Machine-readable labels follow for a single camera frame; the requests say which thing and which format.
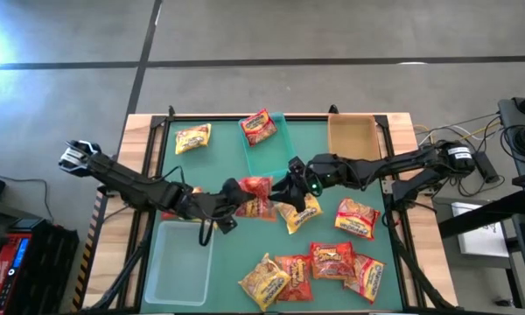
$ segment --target wooden table frame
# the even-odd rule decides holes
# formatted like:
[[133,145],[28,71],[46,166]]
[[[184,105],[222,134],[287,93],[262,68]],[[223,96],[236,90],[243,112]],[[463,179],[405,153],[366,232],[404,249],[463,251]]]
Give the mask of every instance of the wooden table frame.
[[[214,114],[214,115],[130,115],[125,126],[118,161],[127,167],[149,176],[161,175],[169,127],[172,121],[221,121],[238,120],[250,114]],[[288,120],[325,121],[329,114],[286,114]],[[379,145],[383,157],[413,151],[417,148],[410,114],[349,114],[374,115],[378,126]],[[408,179],[416,172],[401,174],[401,179]],[[431,205],[429,198],[420,197],[421,203]],[[120,198],[103,196],[98,192],[90,229],[80,266],[80,274],[73,298],[72,311],[82,306],[93,305],[110,286],[123,262],[128,259],[146,225],[153,223],[153,215],[138,212],[122,212],[103,226],[103,218],[119,209],[123,203]],[[399,237],[418,261],[423,273],[434,287],[453,305],[457,299],[452,285],[449,267],[435,214],[420,206],[415,206],[400,216],[401,225],[397,227]],[[144,289],[145,269],[148,255],[132,271],[129,281],[123,286],[119,298],[111,305],[123,312],[138,312]],[[400,259],[395,259],[395,268],[399,278],[402,304],[424,308],[432,306],[412,278],[410,271]]]

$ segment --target teal plastic tray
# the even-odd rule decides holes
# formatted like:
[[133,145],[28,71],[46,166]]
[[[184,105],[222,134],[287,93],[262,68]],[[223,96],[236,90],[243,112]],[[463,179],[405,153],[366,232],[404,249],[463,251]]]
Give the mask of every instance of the teal plastic tray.
[[290,139],[288,125],[283,113],[270,113],[277,132],[266,140],[250,147],[242,129],[241,119],[238,122],[248,172],[251,176],[281,178],[288,171],[288,162],[296,156],[296,150]]

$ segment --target plastic food packet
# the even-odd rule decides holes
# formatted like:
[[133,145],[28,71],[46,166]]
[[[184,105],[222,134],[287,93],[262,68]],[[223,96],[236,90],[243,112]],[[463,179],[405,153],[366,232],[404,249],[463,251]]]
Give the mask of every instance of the plastic food packet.
[[177,131],[175,133],[177,135],[175,154],[181,154],[200,146],[207,146],[211,131],[212,124],[210,123]]
[[380,212],[371,206],[364,206],[352,199],[344,198],[336,213],[334,226],[353,235],[372,241],[374,239],[375,222]]
[[305,210],[301,213],[298,213],[294,206],[282,202],[276,203],[275,208],[286,221],[286,227],[288,228],[289,234],[296,233],[298,228],[310,218],[323,213],[317,198],[310,193],[305,195]]
[[255,115],[252,115],[241,122],[241,128],[247,138],[249,146],[255,146],[262,140],[274,135],[277,132],[277,126],[270,118],[266,109],[261,109]]
[[269,253],[266,253],[255,270],[249,272],[239,284],[255,300],[261,311],[265,312],[290,279],[288,273],[281,270],[270,260]]
[[239,187],[247,193],[253,193],[256,197],[237,208],[236,216],[247,218],[259,218],[268,221],[277,219],[276,211],[269,199],[272,191],[272,178],[250,177],[239,181]]
[[350,241],[338,244],[312,242],[311,266],[315,279],[341,279],[355,277],[354,250]]
[[366,255],[357,254],[354,259],[356,276],[345,280],[344,286],[360,294],[370,304],[373,304],[379,291],[384,268],[385,263],[376,261],[374,258]]
[[307,255],[291,255],[276,256],[274,260],[291,277],[288,285],[278,295],[278,301],[312,301],[312,284],[309,282],[312,259]]
[[[202,193],[202,188],[200,187],[194,187],[192,189],[192,193]],[[178,218],[178,216],[176,214],[173,214],[173,213],[164,213],[162,212],[161,213],[161,220],[162,221],[165,221],[165,220],[170,220],[170,219],[175,219],[175,218]],[[200,219],[192,219],[191,221],[193,222],[200,222]]]

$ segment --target green table surface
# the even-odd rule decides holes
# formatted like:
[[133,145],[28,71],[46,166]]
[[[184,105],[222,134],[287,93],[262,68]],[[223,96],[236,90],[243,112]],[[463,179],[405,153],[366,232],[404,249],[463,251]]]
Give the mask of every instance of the green table surface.
[[[202,122],[172,122],[163,161],[164,172],[175,165],[182,165],[187,184],[201,186],[205,192],[218,192],[228,178],[241,179],[249,175],[245,153],[237,122],[211,122],[212,135],[207,147],[175,155],[174,132],[200,125]],[[328,152],[326,121],[288,122],[291,141],[297,155],[308,161],[319,153]],[[170,180],[179,180],[177,174]],[[237,218],[238,227],[224,235],[213,235],[213,257],[206,302],[202,306],[149,304],[143,297],[141,313],[152,312],[259,312],[258,305],[237,283],[261,260],[265,253],[270,256],[308,255],[310,242],[350,241],[357,253],[371,256],[386,263],[381,287],[374,304],[351,290],[343,290],[341,281],[312,279],[314,300],[311,302],[283,302],[272,305],[267,312],[339,312],[358,310],[400,311],[401,293],[393,261],[389,231],[380,221],[375,225],[375,240],[367,241],[334,228],[336,209],[340,201],[349,197],[374,207],[383,214],[382,192],[375,181],[365,191],[355,191],[337,186],[326,189],[318,198],[324,213],[307,221],[295,234],[288,234],[285,221],[280,215],[276,222]],[[151,248],[156,244],[160,212],[153,231]]]

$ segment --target gray floor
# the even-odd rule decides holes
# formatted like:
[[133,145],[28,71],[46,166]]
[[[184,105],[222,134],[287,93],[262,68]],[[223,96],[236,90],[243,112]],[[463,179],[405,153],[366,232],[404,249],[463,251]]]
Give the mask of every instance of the gray floor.
[[[153,4],[0,0],[0,62],[138,61]],[[525,55],[525,0],[165,0],[150,60],[510,55]],[[115,153],[136,72],[0,71],[0,172],[46,179],[57,222],[80,237],[97,183],[68,176],[56,162],[67,139],[93,140]],[[494,113],[499,99],[522,95],[525,62],[152,68],[136,112],[166,112],[170,104],[181,113],[322,112],[334,103],[341,111],[410,112],[414,123],[435,127]],[[508,181],[516,175],[496,140],[487,151]],[[479,182],[473,174],[466,185]],[[514,190],[506,183],[477,199]],[[451,187],[440,195],[458,196]],[[4,200],[46,216],[38,185],[9,183]],[[525,313],[491,305],[508,294],[501,272],[452,266],[459,304]]]

